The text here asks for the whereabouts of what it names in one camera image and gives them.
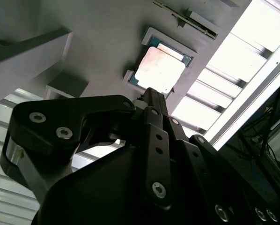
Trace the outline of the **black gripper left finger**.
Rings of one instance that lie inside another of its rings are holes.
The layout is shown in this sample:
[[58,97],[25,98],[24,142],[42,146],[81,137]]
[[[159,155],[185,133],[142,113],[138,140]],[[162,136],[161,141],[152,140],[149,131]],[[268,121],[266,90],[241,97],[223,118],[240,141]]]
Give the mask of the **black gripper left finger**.
[[31,190],[39,203],[60,180],[127,147],[168,154],[163,119],[148,88],[136,102],[99,96],[25,102],[11,115],[0,165],[7,176]]

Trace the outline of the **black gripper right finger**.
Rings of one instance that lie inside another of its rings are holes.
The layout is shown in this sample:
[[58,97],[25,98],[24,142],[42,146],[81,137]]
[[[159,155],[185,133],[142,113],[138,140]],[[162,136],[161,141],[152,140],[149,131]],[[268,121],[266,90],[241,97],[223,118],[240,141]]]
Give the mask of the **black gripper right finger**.
[[164,95],[154,89],[151,105],[160,110],[163,129],[169,135],[174,190],[184,199],[202,204],[227,204],[226,160],[202,136],[188,138],[180,122],[169,116]]

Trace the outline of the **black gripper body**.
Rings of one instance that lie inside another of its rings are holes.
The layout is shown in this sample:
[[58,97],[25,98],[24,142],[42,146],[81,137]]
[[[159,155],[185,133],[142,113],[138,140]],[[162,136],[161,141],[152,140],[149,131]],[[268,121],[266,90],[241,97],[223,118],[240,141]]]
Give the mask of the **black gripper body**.
[[280,225],[268,203],[209,144],[121,148],[58,181],[35,225]]

